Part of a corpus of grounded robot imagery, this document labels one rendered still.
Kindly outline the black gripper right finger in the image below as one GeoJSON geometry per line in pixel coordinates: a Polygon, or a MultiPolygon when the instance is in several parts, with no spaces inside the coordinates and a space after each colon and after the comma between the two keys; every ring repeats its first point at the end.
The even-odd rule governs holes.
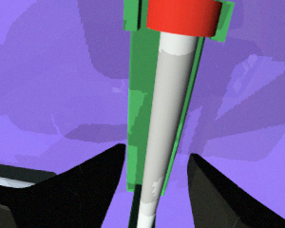
{"type": "Polygon", "coordinates": [[[189,153],[188,197],[195,228],[285,228],[285,219],[242,190],[199,153],[189,153]]]}

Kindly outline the white tapered pin with red cap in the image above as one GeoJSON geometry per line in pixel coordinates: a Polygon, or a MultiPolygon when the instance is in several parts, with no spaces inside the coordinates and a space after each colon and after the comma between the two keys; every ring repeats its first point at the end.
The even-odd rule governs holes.
{"type": "Polygon", "coordinates": [[[138,225],[151,228],[172,159],[200,37],[218,30],[216,0],[149,0],[146,27],[161,31],[138,225]]]}

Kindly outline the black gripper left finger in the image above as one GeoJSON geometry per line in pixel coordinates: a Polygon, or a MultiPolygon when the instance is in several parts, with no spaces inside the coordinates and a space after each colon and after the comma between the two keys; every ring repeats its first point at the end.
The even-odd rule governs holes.
{"type": "Polygon", "coordinates": [[[29,187],[0,185],[0,228],[101,228],[120,183],[126,144],[29,187]]]}

